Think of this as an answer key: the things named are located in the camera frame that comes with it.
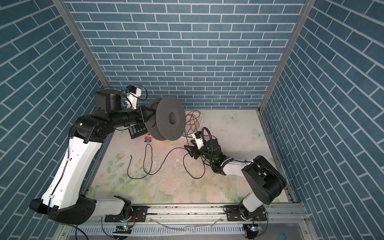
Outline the grey perforated cable spool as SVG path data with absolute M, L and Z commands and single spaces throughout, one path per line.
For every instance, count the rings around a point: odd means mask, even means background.
M 152 100 L 147 108 L 145 123 L 149 134 L 159 141 L 175 141 L 184 133 L 186 113 L 182 103 L 173 96 Z

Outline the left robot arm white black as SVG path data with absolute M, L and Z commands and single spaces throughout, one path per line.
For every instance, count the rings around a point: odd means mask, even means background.
M 137 107 L 141 94 L 136 86 L 96 91 L 94 113 L 79 117 L 70 128 L 68 148 L 60 167 L 42 197 L 31 201 L 32 211 L 66 225 L 81 225 L 89 218 L 102 216 L 112 216 L 118 222 L 134 217 L 131 201 L 119 196 L 94 200 L 81 196 L 80 190 L 106 138 L 116 128 L 145 121 L 146 108 Z

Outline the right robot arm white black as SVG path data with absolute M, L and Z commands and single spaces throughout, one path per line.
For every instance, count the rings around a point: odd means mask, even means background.
M 235 160 L 223 154 L 216 139 L 198 144 L 185 145 L 188 154 L 194 158 L 207 160 L 212 171 L 223 176 L 244 177 L 251 192 L 239 203 L 240 216 L 249 221 L 263 205 L 269 205 L 278 197 L 287 185 L 283 176 L 263 156 L 252 160 Z

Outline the black calculator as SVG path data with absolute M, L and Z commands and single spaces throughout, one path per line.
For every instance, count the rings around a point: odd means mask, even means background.
M 131 139 L 136 139 L 148 133 L 145 123 L 139 123 L 133 126 L 129 126 L 128 130 L 129 130 Z

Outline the pencil box blue white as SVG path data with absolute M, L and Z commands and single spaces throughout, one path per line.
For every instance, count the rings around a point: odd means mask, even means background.
M 151 136 L 149 136 L 149 135 L 145 136 L 145 143 L 151 143 L 152 139 L 153 138 Z

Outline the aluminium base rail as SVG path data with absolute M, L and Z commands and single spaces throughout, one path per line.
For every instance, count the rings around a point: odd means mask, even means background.
M 251 220 L 225 204 L 135 205 L 130 223 L 91 218 L 76 229 L 60 226 L 55 240 L 315 240 L 303 204 L 270 204 Z

